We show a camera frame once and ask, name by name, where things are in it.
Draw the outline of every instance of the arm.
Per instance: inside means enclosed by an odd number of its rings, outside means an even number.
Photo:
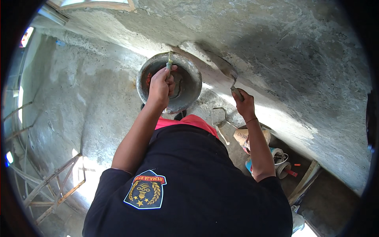
[[[251,162],[254,179],[259,182],[264,178],[275,175],[274,159],[267,145],[261,126],[255,116],[254,97],[239,89],[244,101],[241,102],[236,94],[232,94],[237,104],[237,110],[244,118],[249,131]]]
[[[111,168],[124,170],[133,174],[140,164],[157,125],[159,116],[168,106],[168,96],[174,92],[175,82],[172,75],[166,80],[169,71],[159,70],[152,78],[149,98],[129,132],[118,146],[112,160]]]

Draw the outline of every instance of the wrist bracelet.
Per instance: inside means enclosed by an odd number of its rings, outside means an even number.
[[[254,119],[258,120],[258,118],[254,118]],[[250,119],[249,121],[247,121],[247,122],[246,122],[246,124],[247,124],[248,122],[250,122],[250,121],[254,120],[254,119]]]

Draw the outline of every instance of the metal bucket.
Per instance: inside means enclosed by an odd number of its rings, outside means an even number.
[[[181,54],[171,52],[173,65],[178,69],[171,71],[176,83],[174,95],[169,96],[170,100],[167,109],[163,113],[175,114],[191,106],[199,97],[202,87],[201,73],[195,64]],[[151,77],[163,67],[166,67],[168,52],[160,53],[150,58],[140,69],[137,77],[137,91],[143,103],[149,97]]]

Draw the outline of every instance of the hand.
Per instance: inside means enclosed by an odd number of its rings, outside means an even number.
[[[242,115],[245,122],[249,122],[252,119],[256,119],[255,116],[255,107],[254,107],[254,97],[246,93],[246,91],[237,88],[237,90],[244,97],[244,101],[240,101],[238,96],[235,93],[232,93],[232,96],[237,104],[237,111]]]
[[[177,68],[178,66],[172,65],[171,71]],[[149,97],[146,102],[146,104],[157,107],[161,112],[168,106],[168,96],[174,93],[175,88],[174,77],[172,75],[166,80],[168,73],[169,71],[164,67],[151,78]]]

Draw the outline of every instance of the shirt patch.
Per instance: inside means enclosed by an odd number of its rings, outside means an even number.
[[[158,209],[162,206],[166,177],[147,170],[137,175],[124,202],[137,209]]]

